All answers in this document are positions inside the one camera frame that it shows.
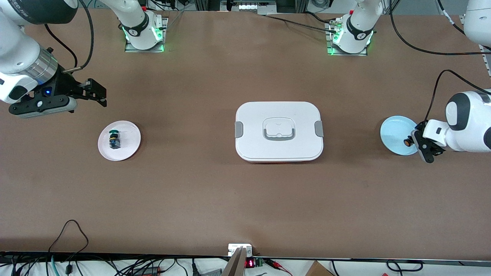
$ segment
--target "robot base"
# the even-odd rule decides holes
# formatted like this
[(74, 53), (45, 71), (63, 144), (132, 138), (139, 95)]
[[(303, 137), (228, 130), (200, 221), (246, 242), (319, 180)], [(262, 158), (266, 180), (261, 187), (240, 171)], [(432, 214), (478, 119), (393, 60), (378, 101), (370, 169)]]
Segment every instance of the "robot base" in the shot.
[(168, 17), (162, 17), (160, 14), (156, 15), (156, 16), (157, 16), (157, 28), (163, 28), (163, 30), (161, 30), (161, 31), (157, 30), (156, 34), (161, 35), (162, 40), (159, 41), (157, 44), (155, 44), (155, 46), (153, 46), (150, 49), (140, 50), (140, 49), (133, 47), (133, 45), (131, 45), (129, 40), (126, 39), (126, 45), (124, 48), (125, 52), (127, 52), (127, 53), (162, 53), (164, 51), (164, 49), (165, 49), (165, 37), (167, 35), (167, 23), (168, 23), (169, 18)]
[[(336, 22), (340, 22), (341, 18), (336, 18)], [(337, 30), (336, 28), (339, 28), (338, 25), (333, 27), (331, 24), (325, 23), (324, 28), (328, 30)], [(347, 53), (339, 48), (339, 46), (335, 45), (332, 41), (336, 39), (336, 34), (335, 33), (330, 33), (326, 31), (326, 41), (327, 41), (327, 53), (329, 55), (356, 55), (356, 56), (367, 56), (367, 47), (363, 49), (360, 53), (356, 54), (350, 54)]]

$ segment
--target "white mounting bracket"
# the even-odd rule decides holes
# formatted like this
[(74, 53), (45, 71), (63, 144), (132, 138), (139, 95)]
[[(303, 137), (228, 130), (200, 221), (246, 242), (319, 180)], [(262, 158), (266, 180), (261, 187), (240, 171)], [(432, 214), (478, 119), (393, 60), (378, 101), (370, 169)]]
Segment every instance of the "white mounting bracket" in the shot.
[(228, 256), (231, 257), (235, 250), (244, 247), (247, 253), (247, 257), (252, 257), (252, 245), (250, 244), (228, 244)]

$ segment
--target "brown table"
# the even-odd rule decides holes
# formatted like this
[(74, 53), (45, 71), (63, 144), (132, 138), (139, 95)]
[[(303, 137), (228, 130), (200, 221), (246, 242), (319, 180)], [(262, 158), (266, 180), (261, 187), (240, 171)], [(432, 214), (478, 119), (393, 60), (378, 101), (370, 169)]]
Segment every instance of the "brown table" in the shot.
[[(263, 256), (491, 260), (491, 154), (446, 152), (428, 165), (391, 154), (378, 134), (392, 115), (422, 120), (443, 69), (489, 87), (480, 55), (417, 52), (382, 16), (368, 57), (328, 56), (322, 32), (225, 12), (185, 12), (164, 53), (126, 54), (111, 11), (92, 16), (94, 56), (74, 75), (104, 85), (107, 108), (79, 101), (74, 114), (19, 119), (0, 105), (1, 250), (46, 251), (76, 219), (91, 252), (223, 255), (228, 243), (247, 242)], [(396, 22), (419, 47), (478, 50), (443, 16)], [(52, 30), (83, 62), (84, 13)], [(71, 66), (43, 26), (27, 32)], [(430, 117), (444, 120), (448, 99), (469, 89), (444, 76)], [(302, 164), (242, 160), (234, 119), (249, 101), (315, 104), (322, 155)], [(142, 145), (110, 162), (97, 138), (117, 120), (136, 123)], [(71, 225), (55, 250), (82, 245)]]

